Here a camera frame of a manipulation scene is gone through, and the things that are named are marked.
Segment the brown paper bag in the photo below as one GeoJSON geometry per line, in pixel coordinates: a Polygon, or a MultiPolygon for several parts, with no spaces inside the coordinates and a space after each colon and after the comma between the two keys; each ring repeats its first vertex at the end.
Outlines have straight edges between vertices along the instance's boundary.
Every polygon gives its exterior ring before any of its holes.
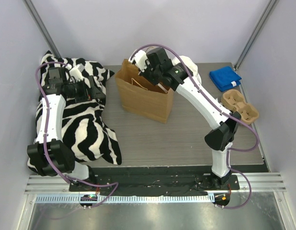
{"type": "Polygon", "coordinates": [[[139,76],[138,68],[127,59],[124,59],[114,77],[122,107],[126,111],[167,123],[173,105],[172,89],[165,87],[169,92],[164,93],[157,85],[139,76]]]}

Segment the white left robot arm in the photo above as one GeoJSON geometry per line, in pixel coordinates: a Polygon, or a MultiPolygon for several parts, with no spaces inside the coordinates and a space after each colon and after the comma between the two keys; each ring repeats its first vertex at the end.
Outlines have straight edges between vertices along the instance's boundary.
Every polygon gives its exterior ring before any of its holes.
{"type": "Polygon", "coordinates": [[[97,180],[91,167],[76,162],[75,155],[62,138],[63,112],[67,99],[77,103],[104,99],[105,94],[94,86],[93,76],[82,76],[84,66],[53,67],[48,70],[45,84],[38,83],[42,95],[42,118],[37,137],[27,147],[29,163],[40,176],[61,176],[69,184],[80,182],[86,191],[92,191],[97,180]]]}

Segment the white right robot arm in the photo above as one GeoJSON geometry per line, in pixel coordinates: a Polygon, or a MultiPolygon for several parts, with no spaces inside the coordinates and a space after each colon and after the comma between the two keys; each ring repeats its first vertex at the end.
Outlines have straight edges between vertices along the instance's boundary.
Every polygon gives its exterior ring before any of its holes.
{"type": "Polygon", "coordinates": [[[230,112],[201,85],[198,67],[187,56],[170,59],[166,50],[157,47],[145,52],[139,50],[129,62],[138,67],[139,75],[153,85],[167,86],[187,99],[205,118],[211,131],[205,142],[212,151],[211,184],[222,189],[228,184],[231,170],[227,162],[227,151],[232,147],[238,128],[239,113],[230,112]]]}

